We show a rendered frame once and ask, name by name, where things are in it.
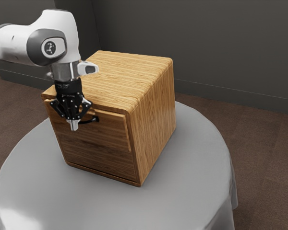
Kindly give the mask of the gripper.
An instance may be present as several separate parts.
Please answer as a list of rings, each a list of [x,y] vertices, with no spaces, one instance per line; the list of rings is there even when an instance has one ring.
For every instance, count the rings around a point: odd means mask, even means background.
[[[85,99],[83,95],[81,78],[67,82],[55,81],[55,90],[57,95],[50,102],[50,106],[60,117],[65,117],[70,124],[71,131],[76,131],[78,124],[87,124],[92,121],[92,119],[81,121],[92,106],[92,102]]]

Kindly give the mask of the wooden cabinet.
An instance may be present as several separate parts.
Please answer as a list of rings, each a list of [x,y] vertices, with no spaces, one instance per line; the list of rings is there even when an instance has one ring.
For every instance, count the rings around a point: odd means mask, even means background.
[[[168,57],[97,51],[99,72],[82,77],[91,109],[125,115],[131,151],[60,141],[65,162],[141,186],[176,128],[173,62]]]

